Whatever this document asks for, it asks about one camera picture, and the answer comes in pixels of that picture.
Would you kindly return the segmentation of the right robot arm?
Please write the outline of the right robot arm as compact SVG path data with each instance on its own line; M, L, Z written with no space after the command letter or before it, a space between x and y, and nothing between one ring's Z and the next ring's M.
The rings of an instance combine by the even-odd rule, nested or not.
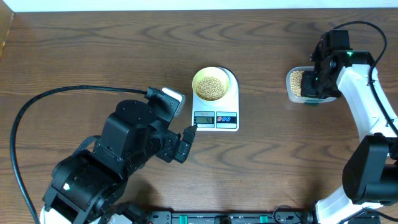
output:
M322 35L305 72L301 96L325 100L343 96L356 124L360 144L343 169L342 185L319 200L302 223L348 223L397 203L397 115L378 80L378 60L367 51L353 50L347 30L334 28Z

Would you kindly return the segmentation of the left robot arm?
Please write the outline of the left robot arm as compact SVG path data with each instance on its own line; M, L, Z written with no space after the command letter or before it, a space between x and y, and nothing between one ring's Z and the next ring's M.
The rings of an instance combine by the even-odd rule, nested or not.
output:
M44 195L41 223L109 223L118 217L113 205L129 177L151 157L184 163L196 126L182 134L169 130L185 96L169 88L148 88L146 103L124 100L105 121L99 136L86 138L54 168Z

